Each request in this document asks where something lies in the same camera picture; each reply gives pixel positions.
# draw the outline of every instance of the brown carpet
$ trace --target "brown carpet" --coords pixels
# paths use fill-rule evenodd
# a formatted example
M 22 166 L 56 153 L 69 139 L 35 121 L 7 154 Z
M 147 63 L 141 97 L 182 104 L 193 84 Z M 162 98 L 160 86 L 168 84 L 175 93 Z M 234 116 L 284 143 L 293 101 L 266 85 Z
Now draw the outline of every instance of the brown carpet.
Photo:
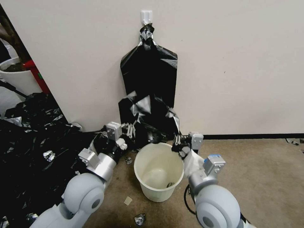
M 284 139 L 204 140 L 202 157 L 221 154 L 226 160 L 219 185 L 238 200 L 243 215 L 258 228 L 304 227 L 304 144 L 295 146 Z M 136 154 L 129 153 L 135 159 Z M 101 207 L 84 227 L 138 227 L 134 216 L 146 214 L 142 227 L 200 227 L 183 200 L 188 182 L 176 187 L 165 202 L 149 201 L 142 193 L 133 164 L 124 157 L 114 169 Z M 129 196 L 129 206 L 123 202 Z M 188 197 L 190 207 L 194 204 Z

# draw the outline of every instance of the black cable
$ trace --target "black cable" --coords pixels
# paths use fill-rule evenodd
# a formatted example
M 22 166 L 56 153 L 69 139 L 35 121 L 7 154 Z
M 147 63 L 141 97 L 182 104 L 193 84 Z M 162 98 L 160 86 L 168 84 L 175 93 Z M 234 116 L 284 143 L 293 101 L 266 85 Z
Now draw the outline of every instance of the black cable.
M 192 214 L 195 214 L 195 212 L 192 211 L 192 210 L 190 209 L 190 207 L 188 206 L 187 200 L 186 200 L 186 195 L 187 195 L 187 191 L 188 191 L 189 188 L 190 188 L 190 185 L 187 185 L 187 187 L 186 187 L 186 189 L 185 189 L 185 192 L 184 192 L 184 202 L 185 202 L 185 205 L 186 205 L 187 209 L 188 209 Z

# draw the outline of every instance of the black baseboard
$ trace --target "black baseboard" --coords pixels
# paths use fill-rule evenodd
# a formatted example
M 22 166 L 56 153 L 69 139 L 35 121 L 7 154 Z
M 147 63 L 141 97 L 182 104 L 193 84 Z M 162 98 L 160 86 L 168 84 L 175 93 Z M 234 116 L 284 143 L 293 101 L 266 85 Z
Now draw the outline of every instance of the black baseboard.
M 262 139 L 262 138 L 304 138 L 304 133 L 252 134 L 252 135 L 204 135 L 204 139 Z

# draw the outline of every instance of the white planter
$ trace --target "white planter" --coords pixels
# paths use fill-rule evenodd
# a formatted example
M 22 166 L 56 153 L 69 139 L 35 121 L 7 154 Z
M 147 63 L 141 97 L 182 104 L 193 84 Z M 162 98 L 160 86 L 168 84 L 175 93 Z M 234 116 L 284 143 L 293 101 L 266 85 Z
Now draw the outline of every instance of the white planter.
M 0 64 L 0 78 L 4 78 L 5 81 L 16 87 L 16 89 L 25 95 L 30 95 L 35 92 L 42 92 L 32 72 L 20 71 L 20 72 L 5 72 L 2 71 L 8 68 L 12 64 L 19 63 L 18 57 L 6 60 Z

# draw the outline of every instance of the trash bin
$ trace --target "trash bin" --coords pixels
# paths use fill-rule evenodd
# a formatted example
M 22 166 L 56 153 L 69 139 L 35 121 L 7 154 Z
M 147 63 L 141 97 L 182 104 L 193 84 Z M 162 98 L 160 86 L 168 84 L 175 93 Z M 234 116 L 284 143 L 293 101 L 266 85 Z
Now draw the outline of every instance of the trash bin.
M 137 154 L 134 172 L 142 192 L 151 201 L 163 202 L 184 176 L 183 161 L 169 144 L 148 144 Z

